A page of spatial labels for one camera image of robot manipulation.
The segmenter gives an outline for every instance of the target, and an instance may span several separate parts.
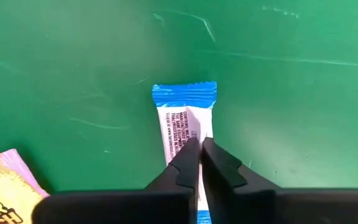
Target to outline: sour candy package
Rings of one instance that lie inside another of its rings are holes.
[[[212,108],[216,102],[216,82],[187,85],[154,85],[152,96],[157,106],[165,162],[168,164],[185,145],[197,137],[213,137]],[[197,222],[211,223],[200,165]]]
[[[30,224],[33,208],[47,195],[15,149],[0,153],[0,224]]]

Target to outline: green surface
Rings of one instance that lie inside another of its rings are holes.
[[[145,186],[165,165],[151,86],[204,80],[253,170],[358,187],[358,1],[0,0],[0,152],[49,192]]]

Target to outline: yellow candy wrapper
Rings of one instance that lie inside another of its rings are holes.
[[[0,224],[30,224],[33,208],[46,196],[15,149],[0,153]]]

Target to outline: candy wrapper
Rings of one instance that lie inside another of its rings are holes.
[[[213,137],[212,107],[216,102],[216,82],[154,85],[152,96],[160,119],[167,164],[185,145],[188,138],[197,137],[202,146],[205,137]],[[199,178],[197,222],[211,223],[201,165]]]
[[[47,195],[15,149],[0,153],[0,224],[30,224],[33,208]]]

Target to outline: blue and white wrapper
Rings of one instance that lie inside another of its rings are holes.
[[[213,137],[212,108],[216,102],[216,82],[154,85],[152,96],[160,119],[167,165],[188,138],[197,137],[202,146],[205,137]],[[197,222],[207,224],[211,223],[211,217],[202,181],[201,165],[199,178]]]

